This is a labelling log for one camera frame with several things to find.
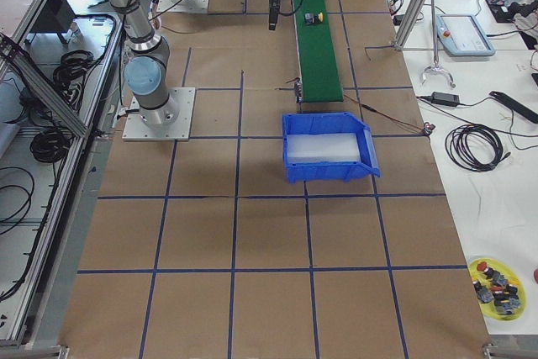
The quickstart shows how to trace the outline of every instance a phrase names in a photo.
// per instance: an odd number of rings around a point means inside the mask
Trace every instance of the black remote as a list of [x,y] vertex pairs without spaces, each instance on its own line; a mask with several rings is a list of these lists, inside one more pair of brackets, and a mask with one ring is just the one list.
[[490,92],[489,95],[503,104],[505,107],[510,108],[512,111],[518,113],[522,117],[527,118],[533,124],[538,124],[538,114],[528,109],[525,105],[518,103],[510,96],[503,92]]

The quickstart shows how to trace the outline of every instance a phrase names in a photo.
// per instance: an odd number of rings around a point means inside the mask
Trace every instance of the coiled cable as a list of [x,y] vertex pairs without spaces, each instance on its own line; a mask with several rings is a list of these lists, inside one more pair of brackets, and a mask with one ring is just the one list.
[[[493,159],[480,161],[472,153],[472,141],[491,146]],[[452,130],[445,138],[445,150],[455,164],[471,172],[490,172],[510,156],[510,152],[504,154],[503,144],[495,131],[482,124],[465,124]]]

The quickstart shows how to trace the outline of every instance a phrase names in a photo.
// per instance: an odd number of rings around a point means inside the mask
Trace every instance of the small yellow object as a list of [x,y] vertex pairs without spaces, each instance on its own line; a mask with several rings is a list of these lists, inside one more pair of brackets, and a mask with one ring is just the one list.
[[323,13],[318,13],[318,14],[306,13],[304,15],[304,22],[307,25],[323,23]]

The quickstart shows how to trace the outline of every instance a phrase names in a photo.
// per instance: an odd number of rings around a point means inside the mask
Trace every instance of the power adapter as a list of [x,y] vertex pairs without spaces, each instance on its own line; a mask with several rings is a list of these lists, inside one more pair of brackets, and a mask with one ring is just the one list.
[[394,17],[393,17],[393,23],[396,27],[398,27],[402,21],[404,21],[404,17],[405,17],[405,14],[396,14]]
[[421,96],[419,98],[432,104],[445,105],[447,107],[457,107],[460,105],[460,96],[449,94],[448,92],[433,92],[431,96]]

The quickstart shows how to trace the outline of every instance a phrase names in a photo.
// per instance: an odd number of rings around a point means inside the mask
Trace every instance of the person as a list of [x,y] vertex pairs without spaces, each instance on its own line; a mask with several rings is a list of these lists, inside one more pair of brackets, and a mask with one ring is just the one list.
[[538,0],[522,0],[508,7],[514,15],[514,23],[520,30],[521,37],[529,49],[538,43]]

